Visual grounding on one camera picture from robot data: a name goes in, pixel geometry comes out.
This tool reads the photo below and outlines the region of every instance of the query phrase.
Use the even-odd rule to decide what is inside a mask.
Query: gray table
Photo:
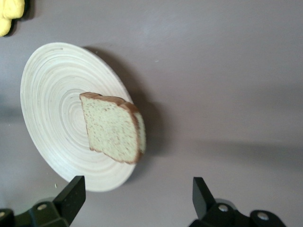
[[[67,42],[114,69],[148,135],[130,179],[88,192],[72,226],[186,227],[193,176],[245,215],[302,224],[301,0],[32,2],[0,39],[0,207],[23,212],[67,184],[36,150],[19,98],[29,56]]]

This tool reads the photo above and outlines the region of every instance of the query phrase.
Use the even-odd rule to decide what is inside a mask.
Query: screw
[[[43,210],[47,207],[46,204],[41,204],[40,206],[37,207],[37,210]]]
[[[222,211],[222,212],[227,212],[228,211],[228,207],[224,204],[221,204],[219,206],[219,210]]]
[[[257,216],[258,216],[259,219],[262,219],[262,220],[264,220],[264,221],[268,221],[268,220],[269,220],[269,217],[268,217],[268,215],[267,215],[266,213],[259,212],[259,213],[257,214]]]

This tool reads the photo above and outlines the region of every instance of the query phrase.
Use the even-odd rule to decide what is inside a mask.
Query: round wooden plate
[[[122,185],[135,165],[89,149],[79,99],[87,91],[132,102],[119,77],[98,56],[71,44],[46,44],[24,68],[21,107],[28,132],[51,168],[68,182],[84,175],[87,190],[104,192]]]

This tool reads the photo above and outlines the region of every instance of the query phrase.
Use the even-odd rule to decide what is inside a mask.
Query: bread slice
[[[89,148],[118,162],[137,163],[145,152],[143,118],[124,99],[92,92],[80,94]]]

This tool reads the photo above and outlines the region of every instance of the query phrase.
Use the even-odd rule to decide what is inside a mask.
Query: yellow plush toy
[[[12,20],[21,18],[25,11],[25,0],[0,0],[0,36],[7,35]]]

